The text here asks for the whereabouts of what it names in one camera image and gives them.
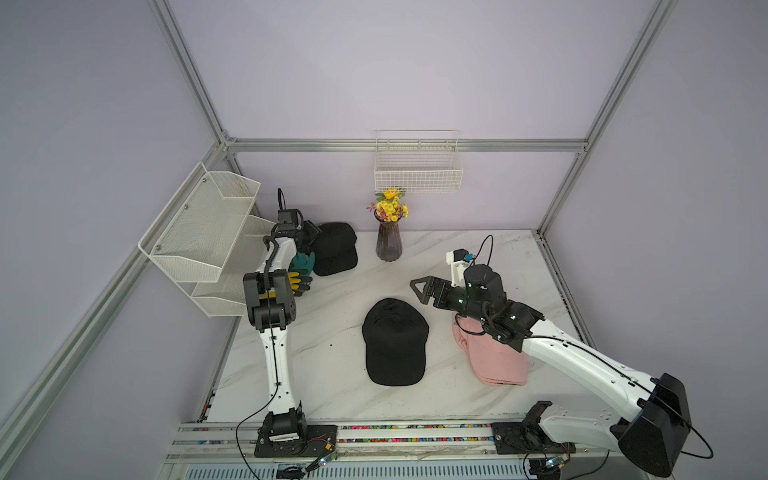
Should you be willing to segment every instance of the purple glass vase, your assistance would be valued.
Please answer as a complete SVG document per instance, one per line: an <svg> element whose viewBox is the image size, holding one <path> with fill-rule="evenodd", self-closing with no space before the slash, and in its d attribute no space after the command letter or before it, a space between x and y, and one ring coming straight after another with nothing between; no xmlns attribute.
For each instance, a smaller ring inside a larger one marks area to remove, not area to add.
<svg viewBox="0 0 768 480"><path fill-rule="evenodd" d="M376 241L376 255L385 262L394 262L402 255L402 240L398 222L379 220L379 239Z"/></svg>

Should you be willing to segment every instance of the wall-mounted basket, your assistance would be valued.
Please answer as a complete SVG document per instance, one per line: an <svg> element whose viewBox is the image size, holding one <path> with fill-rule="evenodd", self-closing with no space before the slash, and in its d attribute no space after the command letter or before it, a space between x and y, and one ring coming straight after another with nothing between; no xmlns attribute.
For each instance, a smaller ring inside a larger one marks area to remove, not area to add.
<svg viewBox="0 0 768 480"><path fill-rule="evenodd" d="M249 215L238 236L230 259L216 283L198 283L190 298L208 316L246 315L243 275L255 272L266 258L263 237L269 235L274 222Z"/></svg>
<svg viewBox="0 0 768 480"><path fill-rule="evenodd" d="M174 282L217 282L253 208L260 183L203 169L192 193L154 244L139 248Z"/></svg>
<svg viewBox="0 0 768 480"><path fill-rule="evenodd" d="M458 192L464 170L458 159L457 131L379 130L376 132L376 192Z"/></svg>
<svg viewBox="0 0 768 480"><path fill-rule="evenodd" d="M246 314L243 275L264 261L262 239L275 225L250 213L259 186L198 164L166 206L176 213L162 233L164 214L139 241L139 250L208 316Z"/></svg>

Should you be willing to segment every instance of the white robotic arm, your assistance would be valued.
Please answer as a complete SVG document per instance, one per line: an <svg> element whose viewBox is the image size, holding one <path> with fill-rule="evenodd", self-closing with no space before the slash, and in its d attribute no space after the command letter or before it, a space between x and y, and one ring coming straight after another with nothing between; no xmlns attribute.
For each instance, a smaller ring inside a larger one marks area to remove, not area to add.
<svg viewBox="0 0 768 480"><path fill-rule="evenodd" d="M614 416L605 409L575 411L539 402L529 413L534 421L523 422L528 431L521 432L522 445L532 450L573 442L619 450L646 472L670 476L690 431L683 384L666 373L654 379L628 368L530 306L507 300L501 277L487 265L470 264L471 259L467 250L449 252L450 282L427 276L413 280L411 288L424 304L434 297L435 307L479 320L496 341L552 365L615 411Z"/></svg>
<svg viewBox="0 0 768 480"><path fill-rule="evenodd" d="M296 301L288 270L298 250L297 242L309 245L319 230L300 217L296 209L278 211L277 225L264 237L266 259L256 272L243 276L248 320L259 331L270 384L270 410L259 430L259 442L265 449L296 448L308 440L301 402L295 400L291 387L288 325L296 319Z"/></svg>

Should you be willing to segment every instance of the black cap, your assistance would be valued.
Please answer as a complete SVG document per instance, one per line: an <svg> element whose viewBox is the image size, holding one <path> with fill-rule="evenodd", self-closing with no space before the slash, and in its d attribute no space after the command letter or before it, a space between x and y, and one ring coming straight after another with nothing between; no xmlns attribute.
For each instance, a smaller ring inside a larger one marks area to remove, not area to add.
<svg viewBox="0 0 768 480"><path fill-rule="evenodd" d="M315 253L313 271L318 276L351 270L357 266L357 235L348 223L332 222L319 226L320 234L312 243Z"/></svg>
<svg viewBox="0 0 768 480"><path fill-rule="evenodd" d="M426 367L429 325L418 310L402 300L380 300L362 323L368 376L379 385L418 383Z"/></svg>

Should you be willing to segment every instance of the pink cap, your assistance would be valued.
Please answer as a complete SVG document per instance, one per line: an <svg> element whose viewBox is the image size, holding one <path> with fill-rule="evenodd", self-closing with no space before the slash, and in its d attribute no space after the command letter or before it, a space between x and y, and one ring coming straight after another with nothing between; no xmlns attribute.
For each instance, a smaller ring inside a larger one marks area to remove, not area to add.
<svg viewBox="0 0 768 480"><path fill-rule="evenodd" d="M486 385L525 385L528 380L528 355L518 352L509 345L499 343L490 335L470 335L462 332L456 325L469 332L482 332L479 321L462 318L452 313L453 338L462 350L467 352L472 371Z"/></svg>

